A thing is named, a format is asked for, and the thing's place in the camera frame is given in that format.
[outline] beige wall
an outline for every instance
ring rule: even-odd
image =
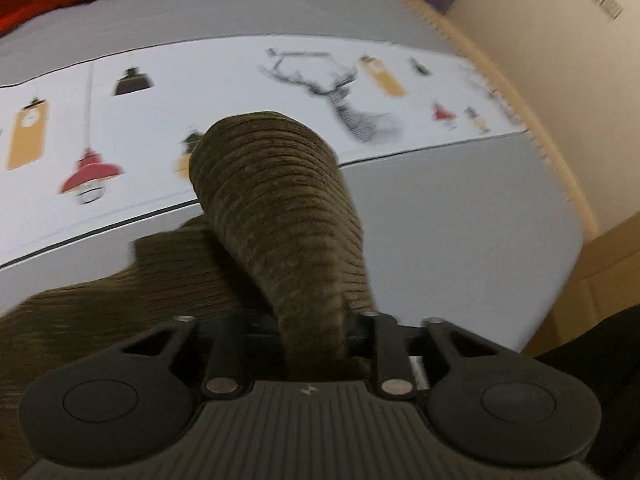
[[[608,230],[640,210],[640,0],[456,0],[447,17],[549,130]]]

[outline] gray table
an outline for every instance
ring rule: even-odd
[[[115,52],[236,34],[389,40],[455,53],[398,0],[97,0],[0,39],[0,84]],[[343,168],[365,230],[381,310],[452,320],[519,349],[545,317],[582,245],[580,225],[526,134],[420,150]],[[0,270],[0,304],[106,276],[129,241],[200,213],[187,205]],[[88,255],[99,250],[94,262]]]

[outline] silver screw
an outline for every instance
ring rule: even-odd
[[[393,396],[410,394],[414,386],[404,379],[387,379],[382,383],[382,391]]]
[[[238,389],[238,383],[231,377],[216,377],[207,381],[207,390],[212,394],[232,394]]]

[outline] wooden floor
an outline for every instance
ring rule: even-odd
[[[640,303],[640,213],[582,248],[556,304],[524,350],[538,355]]]

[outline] brown corduroy garment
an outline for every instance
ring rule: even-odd
[[[214,124],[191,155],[204,215],[140,238],[113,276],[50,290],[0,317],[0,477],[33,461],[18,401],[38,376],[167,317],[273,312],[289,378],[356,376],[347,309],[372,310],[362,230],[332,150],[274,112]]]

